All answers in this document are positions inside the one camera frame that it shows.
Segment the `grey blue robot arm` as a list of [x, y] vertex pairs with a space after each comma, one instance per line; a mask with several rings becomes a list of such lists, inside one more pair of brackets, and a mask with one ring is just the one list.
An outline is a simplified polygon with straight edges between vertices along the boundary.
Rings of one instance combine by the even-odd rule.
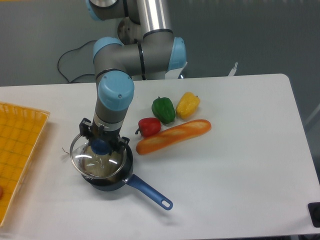
[[88, 0], [94, 20], [125, 18], [138, 27], [132, 43], [103, 37], [93, 46], [97, 100], [93, 121], [81, 123], [80, 134], [99, 155], [122, 152], [128, 143], [119, 137], [134, 97], [134, 76], [181, 70], [187, 64], [185, 43], [171, 28], [165, 0]]

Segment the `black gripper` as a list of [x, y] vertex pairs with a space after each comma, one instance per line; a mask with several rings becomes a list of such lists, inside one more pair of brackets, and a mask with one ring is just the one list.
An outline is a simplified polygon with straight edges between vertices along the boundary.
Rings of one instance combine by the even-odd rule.
[[89, 141], [94, 153], [122, 153], [127, 148], [130, 139], [125, 136], [120, 137], [119, 133], [120, 128], [107, 131], [103, 125], [92, 124], [87, 118], [83, 118], [79, 124], [80, 136]]

